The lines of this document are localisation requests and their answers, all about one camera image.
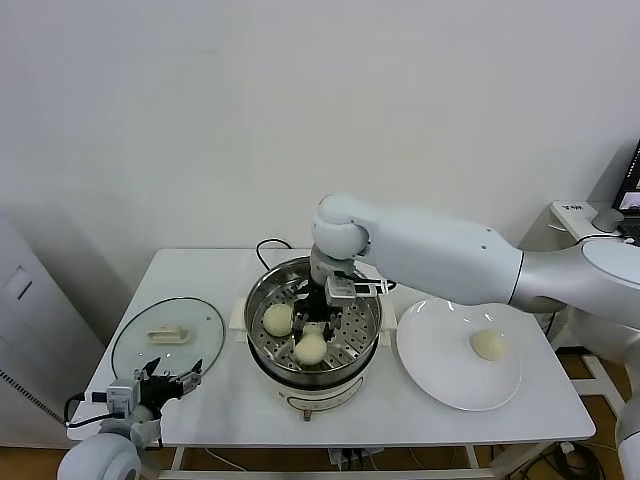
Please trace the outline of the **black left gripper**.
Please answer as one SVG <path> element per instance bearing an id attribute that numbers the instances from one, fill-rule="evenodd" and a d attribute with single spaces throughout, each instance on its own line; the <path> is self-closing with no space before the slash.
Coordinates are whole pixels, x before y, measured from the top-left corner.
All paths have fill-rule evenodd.
<path id="1" fill-rule="evenodd" d="M 162 408 L 169 400 L 180 399 L 181 396 L 191 393 L 201 384 L 202 359 L 199 359 L 191 369 L 182 372 L 175 378 L 153 376 L 160 361 L 161 358 L 157 357 L 147 362 L 141 369 L 134 370 L 134 379 L 141 382 L 140 404 L 146 408 Z"/>

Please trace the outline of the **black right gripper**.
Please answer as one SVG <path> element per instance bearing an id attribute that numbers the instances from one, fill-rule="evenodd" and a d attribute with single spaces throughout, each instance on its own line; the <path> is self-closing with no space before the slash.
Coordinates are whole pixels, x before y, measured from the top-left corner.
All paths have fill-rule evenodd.
<path id="1" fill-rule="evenodd" d="M 298 312 L 294 315 L 294 336 L 301 337 L 307 321 L 327 321 L 324 340 L 331 341 L 341 330 L 343 310 L 331 309 L 326 303 L 323 287 L 306 284 L 298 289 Z"/>

